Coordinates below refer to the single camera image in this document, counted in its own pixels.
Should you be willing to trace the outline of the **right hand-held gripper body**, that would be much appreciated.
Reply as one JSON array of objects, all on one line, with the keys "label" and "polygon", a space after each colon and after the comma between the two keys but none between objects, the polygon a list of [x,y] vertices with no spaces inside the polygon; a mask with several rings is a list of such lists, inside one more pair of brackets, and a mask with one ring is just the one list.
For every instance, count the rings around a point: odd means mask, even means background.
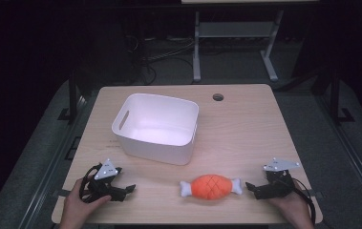
[{"label": "right hand-held gripper body", "polygon": [[289,172],[290,169],[300,167],[299,162],[273,158],[264,166],[268,184],[259,186],[257,191],[264,193],[264,199],[283,198],[290,194],[294,188],[294,182]]}]

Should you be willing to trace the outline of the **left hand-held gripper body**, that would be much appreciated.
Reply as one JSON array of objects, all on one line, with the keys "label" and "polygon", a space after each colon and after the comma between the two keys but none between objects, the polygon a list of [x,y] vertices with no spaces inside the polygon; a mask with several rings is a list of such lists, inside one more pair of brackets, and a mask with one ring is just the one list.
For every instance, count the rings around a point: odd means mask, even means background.
[{"label": "left hand-held gripper body", "polygon": [[105,196],[110,196],[111,201],[115,201],[115,194],[126,193],[125,189],[112,185],[120,172],[121,168],[115,167],[110,159],[93,166],[82,179],[82,201],[94,202]]}]

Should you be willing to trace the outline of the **orange plush meat toy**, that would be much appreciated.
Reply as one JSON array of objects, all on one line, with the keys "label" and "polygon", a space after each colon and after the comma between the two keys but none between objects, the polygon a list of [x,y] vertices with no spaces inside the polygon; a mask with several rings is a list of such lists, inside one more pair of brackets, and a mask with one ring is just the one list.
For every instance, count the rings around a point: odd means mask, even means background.
[{"label": "orange plush meat toy", "polygon": [[191,182],[181,181],[180,187],[183,198],[194,197],[216,200],[231,193],[236,195],[243,193],[241,181],[238,178],[230,179],[220,175],[204,175],[195,178]]}]

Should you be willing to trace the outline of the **white plastic bin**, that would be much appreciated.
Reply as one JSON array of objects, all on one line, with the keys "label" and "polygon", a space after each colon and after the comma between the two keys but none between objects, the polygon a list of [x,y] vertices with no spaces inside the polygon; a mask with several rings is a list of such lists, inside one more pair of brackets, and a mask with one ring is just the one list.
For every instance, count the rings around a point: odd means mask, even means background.
[{"label": "white plastic bin", "polygon": [[193,101],[131,94],[120,108],[112,132],[130,156],[186,165],[193,154],[199,111]]}]

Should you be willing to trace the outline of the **person's right hand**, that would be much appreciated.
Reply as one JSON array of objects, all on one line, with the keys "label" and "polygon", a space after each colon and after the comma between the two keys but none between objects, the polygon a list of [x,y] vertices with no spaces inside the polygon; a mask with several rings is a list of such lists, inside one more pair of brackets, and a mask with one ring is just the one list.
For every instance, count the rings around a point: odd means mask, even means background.
[{"label": "person's right hand", "polygon": [[314,229],[308,204],[297,193],[292,192],[283,198],[270,198],[267,202],[276,207],[295,229]]}]

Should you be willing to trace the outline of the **person's left hand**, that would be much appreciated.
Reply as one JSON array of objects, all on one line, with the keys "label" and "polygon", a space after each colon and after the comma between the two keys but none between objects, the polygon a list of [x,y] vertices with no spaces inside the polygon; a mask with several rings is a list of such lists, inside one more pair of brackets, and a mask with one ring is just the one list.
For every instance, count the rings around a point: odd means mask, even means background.
[{"label": "person's left hand", "polygon": [[79,197],[81,183],[82,178],[75,182],[71,193],[64,200],[60,229],[81,229],[96,209],[111,200],[110,196],[105,196],[91,203],[83,202]]}]

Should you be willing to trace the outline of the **black metal stand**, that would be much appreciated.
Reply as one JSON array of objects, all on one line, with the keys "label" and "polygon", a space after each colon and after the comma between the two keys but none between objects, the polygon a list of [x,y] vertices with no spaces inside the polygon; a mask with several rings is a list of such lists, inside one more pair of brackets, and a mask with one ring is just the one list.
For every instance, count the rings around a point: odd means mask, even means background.
[{"label": "black metal stand", "polygon": [[340,77],[337,70],[333,70],[330,77],[330,117],[336,125],[343,122],[354,122],[351,112],[339,105],[340,101]]},{"label": "black metal stand", "polygon": [[77,117],[78,92],[76,86],[75,71],[72,71],[68,80],[69,107],[61,110],[58,120],[67,121],[69,125],[73,124]]}]

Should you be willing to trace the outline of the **grey metal desk frame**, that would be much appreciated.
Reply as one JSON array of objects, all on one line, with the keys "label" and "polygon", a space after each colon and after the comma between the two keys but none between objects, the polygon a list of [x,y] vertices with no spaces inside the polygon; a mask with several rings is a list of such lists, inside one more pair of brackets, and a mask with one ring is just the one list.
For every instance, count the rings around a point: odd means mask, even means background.
[{"label": "grey metal desk frame", "polygon": [[192,54],[193,81],[200,82],[201,61],[200,41],[203,38],[267,38],[268,44],[261,51],[261,57],[266,67],[269,79],[272,82],[279,80],[270,60],[271,51],[275,43],[284,12],[279,10],[273,21],[260,22],[203,22],[200,13],[195,13],[194,24],[194,51]]}]

